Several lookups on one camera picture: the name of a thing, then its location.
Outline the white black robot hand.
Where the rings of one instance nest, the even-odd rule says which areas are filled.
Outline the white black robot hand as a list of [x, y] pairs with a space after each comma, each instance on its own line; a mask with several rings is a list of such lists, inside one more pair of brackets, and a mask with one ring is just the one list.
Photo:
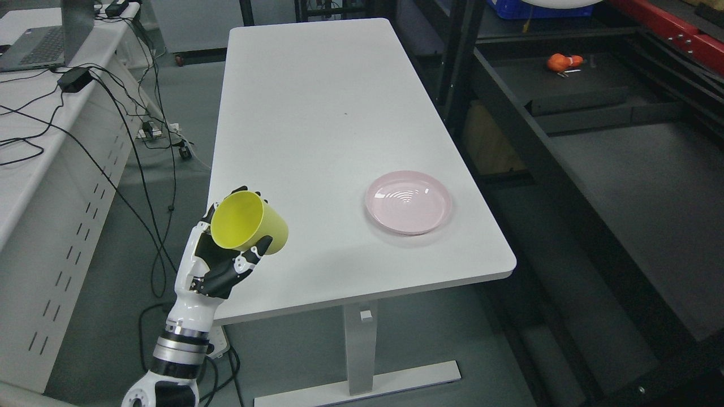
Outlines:
[[[251, 190], [242, 186], [227, 196], [239, 191]], [[250, 276], [264, 255], [267, 255], [266, 251], [272, 243], [269, 235], [262, 237], [245, 252], [221, 248], [215, 244], [210, 235], [210, 221], [216, 207], [226, 197], [212, 202], [189, 233], [174, 283], [176, 300], [166, 317], [166, 323], [209, 332], [220, 304], [230, 298], [233, 287]]]

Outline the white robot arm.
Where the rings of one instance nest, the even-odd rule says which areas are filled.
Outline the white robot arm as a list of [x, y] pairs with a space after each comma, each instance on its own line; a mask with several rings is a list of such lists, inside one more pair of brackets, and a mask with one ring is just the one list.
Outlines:
[[166, 323], [150, 368], [126, 392], [121, 406], [198, 406], [197, 377], [209, 343], [208, 331]]

